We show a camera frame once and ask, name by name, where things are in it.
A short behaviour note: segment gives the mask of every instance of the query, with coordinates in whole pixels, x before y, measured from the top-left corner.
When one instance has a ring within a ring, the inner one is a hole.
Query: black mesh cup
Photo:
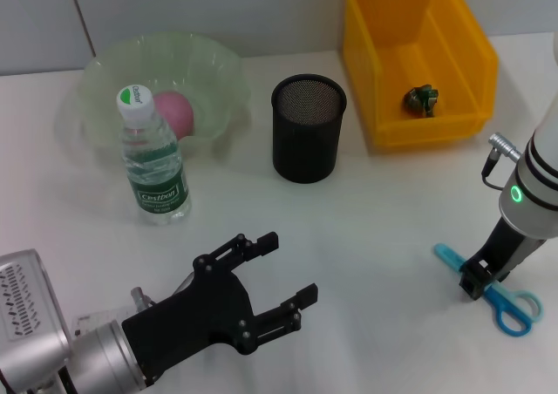
[[[314,183],[335,167],[347,98],[316,74],[286,78],[273,91],[273,166],[285,179]]]

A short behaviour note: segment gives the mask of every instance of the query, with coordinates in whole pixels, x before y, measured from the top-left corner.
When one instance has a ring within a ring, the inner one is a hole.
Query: green transparent bowl
[[[122,121],[116,95],[132,84],[147,86],[153,94],[186,96],[194,109],[194,134],[183,140],[195,146],[223,134],[250,97],[241,59],[210,38],[160,32],[128,39],[94,58],[71,96],[89,142],[118,145]]]

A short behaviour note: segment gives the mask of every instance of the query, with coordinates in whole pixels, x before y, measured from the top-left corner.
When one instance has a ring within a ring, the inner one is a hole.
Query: plastic water bottle
[[[124,119],[122,158],[142,214],[157,225],[178,220],[189,211],[191,200],[173,130],[155,111],[145,86],[125,87],[116,101]]]

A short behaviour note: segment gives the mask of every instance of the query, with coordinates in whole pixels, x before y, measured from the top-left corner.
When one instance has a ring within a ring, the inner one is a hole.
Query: white table
[[[76,150],[58,108],[80,71],[0,78],[0,253],[36,248],[68,323],[131,303],[140,285],[169,296],[195,256],[238,233],[280,237],[280,250],[237,269],[256,313],[315,282],[302,331],[241,357],[214,346],[171,369],[151,393],[333,394],[555,392],[558,385],[558,241],[507,279],[530,289],[546,316],[515,339],[483,300],[433,254],[443,241],[472,255],[499,218],[480,169],[499,130],[523,147],[558,91],[550,34],[495,37],[496,113],[477,138],[427,153],[368,154],[352,99],[337,167],[315,185],[271,165],[270,96],[282,79],[315,72],[350,87],[335,52],[245,60],[251,120],[213,151],[187,159],[194,208],[152,228],[133,215],[123,169]],[[504,183],[502,161],[491,176]]]

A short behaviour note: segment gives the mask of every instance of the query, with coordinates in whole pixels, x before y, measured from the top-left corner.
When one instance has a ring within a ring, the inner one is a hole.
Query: pink ball
[[[153,96],[155,108],[167,120],[177,139],[190,135],[194,130],[194,110],[181,93],[170,91]]]

